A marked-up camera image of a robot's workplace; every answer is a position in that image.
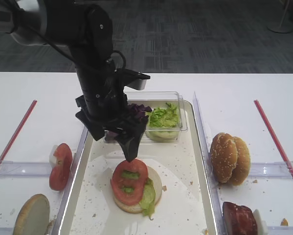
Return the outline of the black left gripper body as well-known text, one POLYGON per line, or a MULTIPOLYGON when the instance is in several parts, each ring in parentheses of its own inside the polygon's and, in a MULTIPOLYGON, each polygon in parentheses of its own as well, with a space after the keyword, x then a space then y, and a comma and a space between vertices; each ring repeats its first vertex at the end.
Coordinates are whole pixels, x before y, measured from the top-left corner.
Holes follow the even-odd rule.
POLYGON ((148 117, 141 120, 135 118, 127 109, 127 97, 124 96, 124 102, 117 107, 116 104, 110 104, 104 107, 93 106, 94 113, 90 113, 91 106, 86 103, 84 96, 76 98, 76 104, 81 109, 76 117, 82 122, 91 122, 101 125, 105 132, 116 130, 125 130, 129 132, 137 130, 146 130, 148 117))

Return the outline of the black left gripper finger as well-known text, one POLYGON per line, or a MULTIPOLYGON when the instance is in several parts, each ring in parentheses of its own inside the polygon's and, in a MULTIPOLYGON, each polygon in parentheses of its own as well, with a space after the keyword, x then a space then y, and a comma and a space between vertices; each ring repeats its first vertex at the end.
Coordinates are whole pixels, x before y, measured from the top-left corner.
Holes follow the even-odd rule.
POLYGON ((98 141, 105 136, 105 130, 101 125, 91 122, 84 122, 84 126, 90 132, 91 136, 95 141, 98 141))
POLYGON ((132 162, 138 154, 139 145, 145 129, 133 132, 116 130, 115 140, 121 146, 126 161, 132 162))

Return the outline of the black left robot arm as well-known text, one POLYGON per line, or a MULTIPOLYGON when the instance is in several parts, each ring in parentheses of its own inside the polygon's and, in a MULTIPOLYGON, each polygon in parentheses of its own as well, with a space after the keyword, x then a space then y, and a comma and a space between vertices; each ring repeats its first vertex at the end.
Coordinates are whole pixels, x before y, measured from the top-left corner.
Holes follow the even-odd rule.
POLYGON ((94 3, 73 0, 0 0, 0 32, 25 46, 49 45, 72 61, 83 94, 76 99, 76 117, 95 140, 116 133, 129 162, 138 154, 147 118, 130 111, 125 87, 142 90, 150 77, 117 68, 112 59, 113 23, 94 3))

